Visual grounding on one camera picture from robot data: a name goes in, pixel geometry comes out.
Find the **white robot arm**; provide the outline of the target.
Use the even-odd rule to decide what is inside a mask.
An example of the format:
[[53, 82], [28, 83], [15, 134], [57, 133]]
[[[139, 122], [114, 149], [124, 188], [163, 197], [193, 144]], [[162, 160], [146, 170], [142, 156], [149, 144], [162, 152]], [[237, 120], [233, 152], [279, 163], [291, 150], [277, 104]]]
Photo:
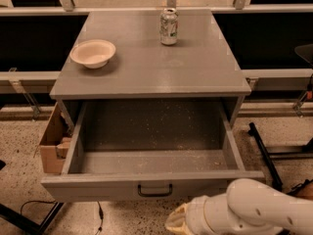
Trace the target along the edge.
[[176, 235], [313, 235], [312, 183], [284, 194], [259, 181], [237, 179], [223, 194], [182, 204], [165, 228]]

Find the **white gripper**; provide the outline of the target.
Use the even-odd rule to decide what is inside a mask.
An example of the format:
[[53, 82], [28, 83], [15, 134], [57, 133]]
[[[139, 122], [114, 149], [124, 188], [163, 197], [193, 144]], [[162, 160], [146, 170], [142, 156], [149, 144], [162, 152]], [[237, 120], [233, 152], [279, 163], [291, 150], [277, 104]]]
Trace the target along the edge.
[[167, 218], [164, 226], [174, 235], [195, 235], [187, 226], [187, 204], [182, 204], [175, 209]]

